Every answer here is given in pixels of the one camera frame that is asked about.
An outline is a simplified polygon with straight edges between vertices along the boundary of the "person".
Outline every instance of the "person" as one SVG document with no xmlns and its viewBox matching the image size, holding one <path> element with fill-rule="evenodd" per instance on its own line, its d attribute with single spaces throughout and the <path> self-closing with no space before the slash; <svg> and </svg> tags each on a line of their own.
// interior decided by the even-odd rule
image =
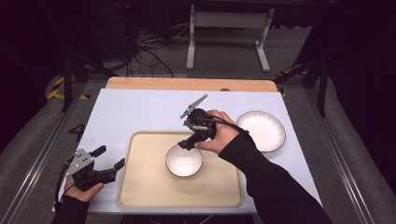
<svg viewBox="0 0 396 224">
<path fill-rule="evenodd" d="M 225 112 L 209 110 L 207 114 L 235 125 Z M 226 124 L 217 123 L 216 127 L 213 140 L 195 143 L 194 147 L 218 154 L 245 174 L 247 194 L 253 198 L 257 213 L 265 224 L 332 223 L 318 201 L 285 169 L 268 161 L 245 135 Z M 71 182 L 66 182 L 65 188 L 70 186 Z M 84 223 L 88 201 L 102 186 L 94 186 L 86 192 L 77 188 L 68 190 L 52 223 Z"/>
</svg>

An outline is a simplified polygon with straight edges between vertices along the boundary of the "forearm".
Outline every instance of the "forearm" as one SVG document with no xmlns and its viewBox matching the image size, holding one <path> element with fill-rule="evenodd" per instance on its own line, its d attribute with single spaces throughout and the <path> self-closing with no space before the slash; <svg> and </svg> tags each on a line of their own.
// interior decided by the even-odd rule
<svg viewBox="0 0 396 224">
<path fill-rule="evenodd" d="M 247 193 L 265 223 L 331 223 L 320 204 L 241 134 L 219 154 L 247 178 Z"/>
<path fill-rule="evenodd" d="M 57 209 L 52 224 L 84 224 L 90 203 L 63 196 L 62 205 Z"/>
</svg>

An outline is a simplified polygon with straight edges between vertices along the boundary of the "tray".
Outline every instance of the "tray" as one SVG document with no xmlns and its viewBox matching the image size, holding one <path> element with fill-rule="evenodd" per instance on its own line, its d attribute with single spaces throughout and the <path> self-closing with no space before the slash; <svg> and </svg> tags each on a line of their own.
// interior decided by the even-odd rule
<svg viewBox="0 0 396 224">
<path fill-rule="evenodd" d="M 167 151 L 190 135 L 135 133 L 125 158 L 119 205 L 128 208 L 239 206 L 243 200 L 239 171 L 217 154 L 202 151 L 204 164 L 190 177 L 176 177 L 167 170 Z"/>
</svg>

